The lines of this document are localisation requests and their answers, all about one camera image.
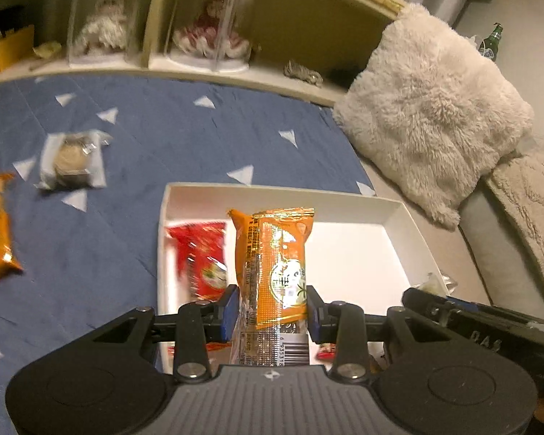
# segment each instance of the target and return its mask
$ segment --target bed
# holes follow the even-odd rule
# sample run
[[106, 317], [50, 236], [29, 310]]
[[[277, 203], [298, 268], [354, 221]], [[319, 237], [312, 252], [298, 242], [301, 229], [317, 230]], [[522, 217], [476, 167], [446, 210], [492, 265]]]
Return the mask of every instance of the bed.
[[[42, 194], [47, 133], [100, 129], [107, 187]], [[126, 75], [0, 84], [0, 171], [24, 273], [0, 280], [0, 435], [17, 370], [135, 306], [155, 306], [157, 225], [172, 181], [367, 194], [331, 110], [268, 92]]]

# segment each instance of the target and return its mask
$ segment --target red snack package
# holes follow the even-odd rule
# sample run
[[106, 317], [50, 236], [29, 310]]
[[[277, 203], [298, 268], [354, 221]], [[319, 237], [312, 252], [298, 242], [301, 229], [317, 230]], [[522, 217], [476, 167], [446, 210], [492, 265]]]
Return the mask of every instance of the red snack package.
[[320, 361], [332, 361], [335, 359], [337, 346], [334, 343], [323, 343], [318, 347], [316, 359]]
[[[230, 343], [218, 343], [215, 341], [211, 341], [205, 344], [207, 351], [218, 351], [229, 346], [231, 346]], [[167, 351], [172, 357], [174, 357], [175, 353], [177, 353], [177, 349], [175, 348], [175, 345], [170, 345]]]
[[217, 301], [227, 286], [225, 222], [167, 227], [177, 244], [177, 276], [190, 285], [192, 301]]

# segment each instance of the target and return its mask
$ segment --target clear plastic bag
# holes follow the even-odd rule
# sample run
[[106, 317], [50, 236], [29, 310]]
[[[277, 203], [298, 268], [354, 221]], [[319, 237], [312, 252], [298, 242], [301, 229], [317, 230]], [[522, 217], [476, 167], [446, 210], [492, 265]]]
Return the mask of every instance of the clear plastic bag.
[[240, 313], [232, 362], [308, 365], [305, 242], [313, 209], [274, 209], [253, 216], [231, 210]]
[[41, 190], [107, 186], [101, 148], [111, 136], [100, 130], [49, 134], [41, 155]]

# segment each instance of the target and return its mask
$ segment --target white box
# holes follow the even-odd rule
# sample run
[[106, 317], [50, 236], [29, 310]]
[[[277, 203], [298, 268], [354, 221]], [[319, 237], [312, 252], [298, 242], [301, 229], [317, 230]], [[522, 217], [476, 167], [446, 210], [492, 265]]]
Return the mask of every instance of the white box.
[[[236, 283], [235, 228], [227, 211], [235, 208], [253, 214], [277, 207], [314, 208], [305, 247], [306, 279], [325, 302], [347, 301], [367, 314], [384, 315], [389, 307], [401, 304], [408, 287], [430, 276], [447, 293], [425, 239], [400, 201], [295, 188], [171, 183], [165, 189], [159, 223], [158, 314], [174, 314], [189, 300], [186, 287], [177, 281], [176, 250], [165, 236], [165, 227], [227, 221], [224, 254], [228, 281]], [[161, 359], [164, 371], [171, 373], [168, 346], [161, 345]], [[317, 348], [310, 343], [312, 363]]]

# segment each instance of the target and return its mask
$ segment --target clear acrylic case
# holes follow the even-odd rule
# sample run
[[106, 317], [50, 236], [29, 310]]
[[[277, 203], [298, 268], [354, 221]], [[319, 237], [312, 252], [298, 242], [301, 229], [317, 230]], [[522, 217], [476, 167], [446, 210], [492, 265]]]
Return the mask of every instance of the clear acrylic case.
[[68, 24], [69, 64], [123, 60], [135, 40], [138, 0], [73, 0]]
[[199, 70], [248, 68], [255, 0], [177, 0], [167, 56]]

